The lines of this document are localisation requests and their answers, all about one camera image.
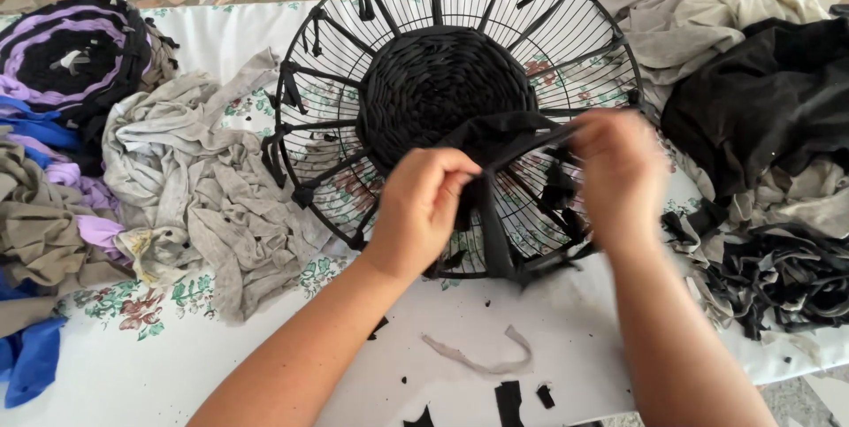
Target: fan guard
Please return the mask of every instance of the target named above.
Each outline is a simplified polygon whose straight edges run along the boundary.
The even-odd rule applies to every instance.
[[[639,107],[635,67],[596,0],[321,0],[269,95],[276,129],[263,161],[281,186],[291,178],[298,205],[363,249],[385,177],[407,149],[430,147],[476,115],[531,110],[564,123],[589,107]],[[540,205],[551,164],[581,182],[574,163],[539,148],[498,172],[494,186],[511,249],[529,271],[568,262],[587,243]],[[580,194],[570,207],[583,215]],[[452,234],[442,259],[453,262],[439,277],[487,277],[476,218]]]

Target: floral tablecloth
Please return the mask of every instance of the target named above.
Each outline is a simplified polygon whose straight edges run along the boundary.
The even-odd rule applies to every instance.
[[[182,71],[202,69],[227,81],[264,47],[284,54],[314,4],[150,9],[143,16],[181,44]],[[11,20],[0,17],[0,28]],[[541,63],[522,64],[534,69]],[[611,105],[618,96],[610,97]],[[262,136],[272,130],[273,111],[264,93],[255,91],[233,101],[220,124]],[[667,208],[695,210],[698,190],[674,164],[672,170]],[[0,411],[0,424],[184,424],[238,362],[350,262],[345,256],[316,256],[296,289],[263,305],[243,326],[225,324],[210,306],[215,279],[208,271],[167,289],[125,281],[69,295],[57,306],[69,321],[56,382],[21,408]],[[594,255],[581,266],[522,294],[494,280],[415,282],[387,314],[389,324],[377,340],[357,354],[317,424],[400,425],[418,419],[430,405],[436,425],[496,425],[493,389],[509,379],[520,381],[520,414],[528,426],[568,425],[633,410],[606,260]],[[519,358],[521,348],[503,335],[508,324],[534,349],[531,370],[513,376],[474,374],[437,356],[420,339],[426,333],[482,363]],[[820,365],[790,344],[749,341],[739,326],[720,335],[757,384],[849,362],[849,328],[814,336],[822,348]],[[786,356],[794,361],[785,363]],[[552,383],[556,407],[550,410],[534,395],[543,381]]]

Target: forearm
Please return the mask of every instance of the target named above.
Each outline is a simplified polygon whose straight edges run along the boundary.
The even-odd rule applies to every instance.
[[[774,426],[660,243],[609,252],[625,355],[646,425]]]
[[[408,286],[355,260],[248,356],[189,425],[312,425],[360,346]]]

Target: hand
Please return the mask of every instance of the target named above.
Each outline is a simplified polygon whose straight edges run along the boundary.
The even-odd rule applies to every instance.
[[[375,230],[360,258],[394,277],[414,280],[445,248],[460,192],[479,173],[481,167],[459,150],[411,150],[384,185]]]
[[[593,240],[604,251],[656,244],[669,163],[654,131],[636,112],[596,109],[579,125],[574,148],[584,160],[583,198]]]

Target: wire grill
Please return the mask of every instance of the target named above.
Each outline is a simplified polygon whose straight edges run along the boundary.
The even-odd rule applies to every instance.
[[[534,85],[540,112],[556,122],[589,107],[622,107],[641,99],[630,48],[596,0],[321,0],[281,66],[277,94],[269,97],[277,129],[263,145],[279,183],[291,177],[293,199],[351,248],[365,246],[385,181],[355,133],[361,81],[389,40],[435,24],[474,28],[507,48]],[[559,162],[538,149],[497,174],[498,214],[525,259],[555,256],[579,241],[569,240],[537,208],[552,163]],[[578,167],[562,166],[581,183]],[[581,202],[578,194],[570,204],[579,214]],[[485,277],[481,227],[474,217],[471,230],[451,236],[445,257],[461,250],[468,253],[462,263],[440,275]]]

